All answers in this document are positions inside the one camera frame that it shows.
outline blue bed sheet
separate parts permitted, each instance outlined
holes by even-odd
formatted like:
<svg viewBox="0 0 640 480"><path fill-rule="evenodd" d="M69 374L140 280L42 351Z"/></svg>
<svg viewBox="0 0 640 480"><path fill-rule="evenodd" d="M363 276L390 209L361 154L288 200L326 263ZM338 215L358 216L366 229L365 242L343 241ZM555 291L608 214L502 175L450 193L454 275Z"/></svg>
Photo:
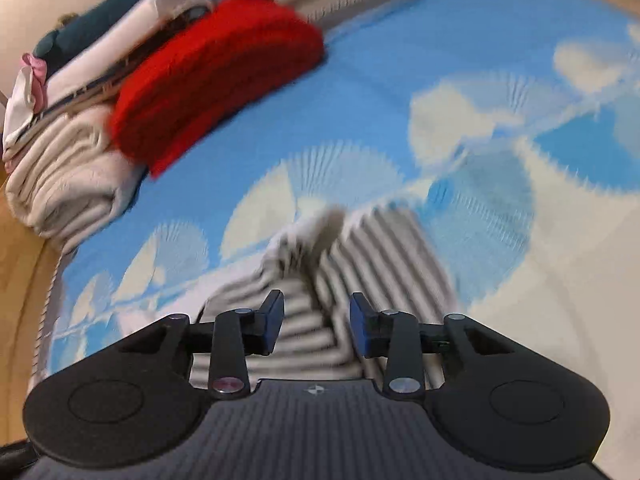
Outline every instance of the blue bed sheet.
<svg viewBox="0 0 640 480"><path fill-rule="evenodd" d="M341 27L322 66L81 245L49 371L120 338L116 313L162 308L332 203L411 203L461 302L480 300L522 261L535 215L523 163L492 143L527 135L594 186L638 191L639 48L640 28L596 0L402 0Z"/></svg>

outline mattress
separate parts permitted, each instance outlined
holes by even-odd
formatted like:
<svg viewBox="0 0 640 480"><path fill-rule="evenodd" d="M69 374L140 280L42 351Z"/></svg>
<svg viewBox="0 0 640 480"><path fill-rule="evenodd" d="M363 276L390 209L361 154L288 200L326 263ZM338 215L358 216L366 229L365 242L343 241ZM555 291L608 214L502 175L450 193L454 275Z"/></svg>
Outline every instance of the mattress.
<svg viewBox="0 0 640 480"><path fill-rule="evenodd" d="M195 317L225 269L327 205L402 202L461 310L604 391L597 463L632 478L638 385L620 352L640 321L640 24L596 0L393 0L326 46L78 248L42 374Z"/></svg>

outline bed sheet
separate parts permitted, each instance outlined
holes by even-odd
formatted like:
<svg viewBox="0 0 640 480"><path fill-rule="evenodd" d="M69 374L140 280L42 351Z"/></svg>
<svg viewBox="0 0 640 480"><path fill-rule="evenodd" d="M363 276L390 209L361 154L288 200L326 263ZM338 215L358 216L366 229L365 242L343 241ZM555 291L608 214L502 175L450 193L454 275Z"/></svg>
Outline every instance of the bed sheet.
<svg viewBox="0 0 640 480"><path fill-rule="evenodd" d="M327 50L82 244L47 370L127 335L136 316L197 313L190 291L326 205L404 201L462 310L615 400L602 461L617 472L625 454L630 470L620 443L640 440L637 385L596 346L603 294L640 292L627 270L640 248L640 25L596 0L401 0L334 30ZM613 319L637 326L621 306Z"/></svg>

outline wooden floor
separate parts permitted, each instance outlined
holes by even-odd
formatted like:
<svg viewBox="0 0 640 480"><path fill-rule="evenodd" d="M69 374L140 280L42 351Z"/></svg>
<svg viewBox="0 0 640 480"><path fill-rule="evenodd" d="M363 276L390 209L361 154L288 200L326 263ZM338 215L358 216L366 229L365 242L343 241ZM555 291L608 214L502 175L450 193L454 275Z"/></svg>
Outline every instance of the wooden floor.
<svg viewBox="0 0 640 480"><path fill-rule="evenodd" d="M640 16L640 0L608 0ZM22 404L58 253L15 221L0 190L0 445L24 437Z"/></svg>

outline red towel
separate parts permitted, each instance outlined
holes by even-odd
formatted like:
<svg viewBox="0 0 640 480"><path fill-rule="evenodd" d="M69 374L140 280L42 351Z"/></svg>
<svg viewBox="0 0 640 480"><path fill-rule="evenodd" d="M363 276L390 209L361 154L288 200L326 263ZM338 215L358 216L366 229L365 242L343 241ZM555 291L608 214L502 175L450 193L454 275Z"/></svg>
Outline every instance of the red towel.
<svg viewBox="0 0 640 480"><path fill-rule="evenodd" d="M223 0L125 81L114 144L158 176L223 118L313 68L320 31L272 0Z"/></svg>

